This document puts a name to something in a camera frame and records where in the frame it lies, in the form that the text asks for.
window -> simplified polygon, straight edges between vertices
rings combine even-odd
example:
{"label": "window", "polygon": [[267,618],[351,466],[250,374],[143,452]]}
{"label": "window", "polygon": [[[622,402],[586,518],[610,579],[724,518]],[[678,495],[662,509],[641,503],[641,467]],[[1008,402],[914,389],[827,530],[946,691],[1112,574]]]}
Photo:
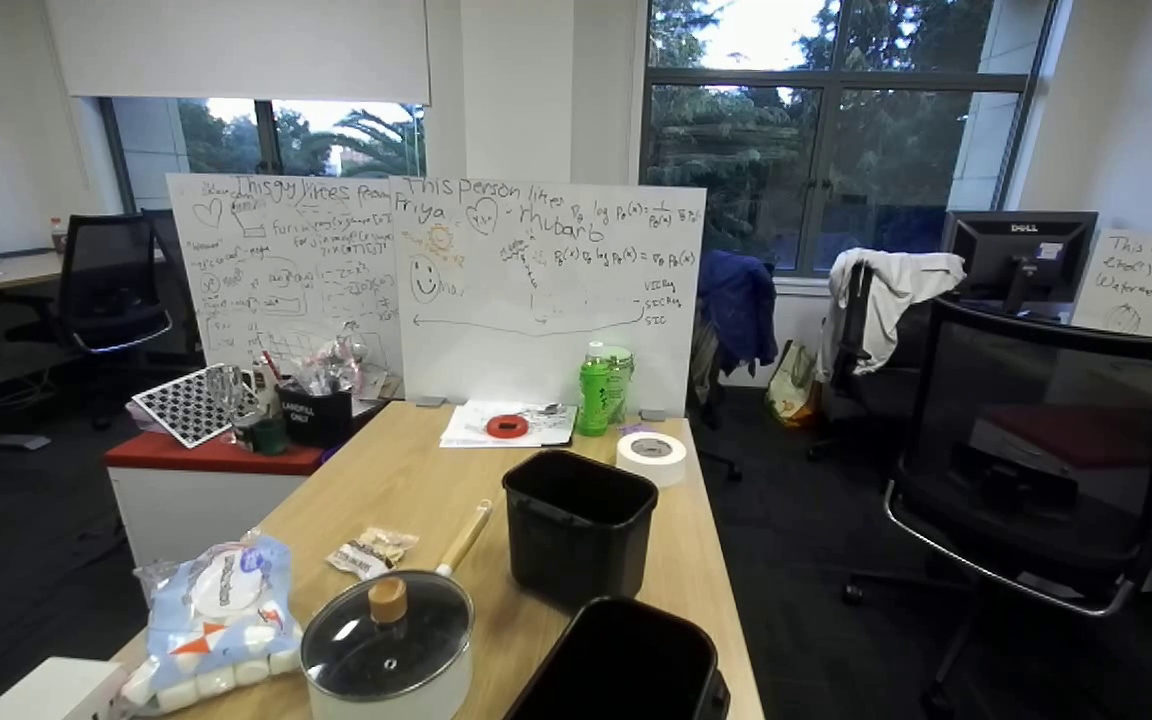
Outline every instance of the window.
{"label": "window", "polygon": [[128,98],[105,130],[131,210],[166,210],[166,174],[424,176],[424,106]]}
{"label": "window", "polygon": [[703,249],[818,277],[999,210],[1053,0],[653,0],[643,185],[709,189]]}

monitor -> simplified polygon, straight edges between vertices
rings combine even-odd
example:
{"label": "monitor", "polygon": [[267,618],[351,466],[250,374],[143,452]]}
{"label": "monitor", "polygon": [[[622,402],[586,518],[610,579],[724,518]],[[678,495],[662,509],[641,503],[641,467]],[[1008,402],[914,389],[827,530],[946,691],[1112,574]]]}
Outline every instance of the monitor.
{"label": "monitor", "polygon": [[991,302],[1003,312],[1024,304],[1073,304],[1096,212],[946,212],[942,249],[963,257],[958,302]]}

wooden desk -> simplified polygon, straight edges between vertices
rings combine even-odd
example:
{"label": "wooden desk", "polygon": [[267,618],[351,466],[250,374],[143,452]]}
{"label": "wooden desk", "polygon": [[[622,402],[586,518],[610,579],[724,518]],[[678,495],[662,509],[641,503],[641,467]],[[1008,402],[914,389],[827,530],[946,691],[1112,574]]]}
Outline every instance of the wooden desk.
{"label": "wooden desk", "polygon": [[[497,511],[454,570],[477,634],[470,697],[458,718],[480,720],[503,718],[528,677],[540,670],[543,654],[568,630],[568,618],[525,596],[506,574],[506,511],[499,501],[499,477],[531,452],[438,452],[443,424],[449,408],[383,408],[261,530],[288,540],[290,618],[309,626],[336,594],[348,588],[348,579],[324,563],[338,540],[365,534],[369,523],[402,530],[421,538],[408,563],[432,570],[470,509],[497,495]],[[668,419],[661,432],[678,438],[692,449],[684,419]],[[610,459],[610,449],[615,438],[603,438],[578,440],[572,452]],[[715,639],[720,672],[730,690],[730,720],[763,718],[697,452],[688,459],[688,482],[661,494],[653,511],[641,600],[688,618]],[[135,635],[117,659],[135,670],[139,658],[143,635]],[[204,701],[183,718],[297,720],[309,718],[309,691],[299,677],[278,677]]]}
{"label": "wooden desk", "polygon": [[0,293],[57,286],[61,263],[64,263],[64,257],[57,257],[57,251],[0,257]]}

cloth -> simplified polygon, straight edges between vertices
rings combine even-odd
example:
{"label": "cloth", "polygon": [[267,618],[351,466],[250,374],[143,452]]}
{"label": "cloth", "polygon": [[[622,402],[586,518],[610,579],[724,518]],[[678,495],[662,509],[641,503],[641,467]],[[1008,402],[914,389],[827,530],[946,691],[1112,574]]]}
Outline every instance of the cloth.
{"label": "cloth", "polygon": [[773,364],[774,362],[774,286],[763,259],[737,251],[699,257],[699,317],[720,341],[720,374]]}
{"label": "cloth", "polygon": [[952,293],[963,280],[963,257],[956,251],[871,251],[849,249],[827,267],[831,324],[849,312],[852,267],[871,267],[862,338],[856,376],[874,374],[892,362],[901,338],[894,324],[913,304]]}

plastic bag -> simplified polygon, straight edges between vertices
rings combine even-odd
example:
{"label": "plastic bag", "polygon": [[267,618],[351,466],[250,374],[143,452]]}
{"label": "plastic bag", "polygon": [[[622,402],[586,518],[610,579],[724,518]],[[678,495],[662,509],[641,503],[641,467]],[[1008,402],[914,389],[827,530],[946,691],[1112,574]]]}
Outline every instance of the plastic bag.
{"label": "plastic bag", "polygon": [[817,355],[786,341],[767,382],[767,405],[784,428],[807,428],[817,419]]}
{"label": "plastic bag", "polygon": [[211,544],[146,579],[143,664],[124,683],[131,718],[164,718],[299,670],[288,544],[270,538]]}

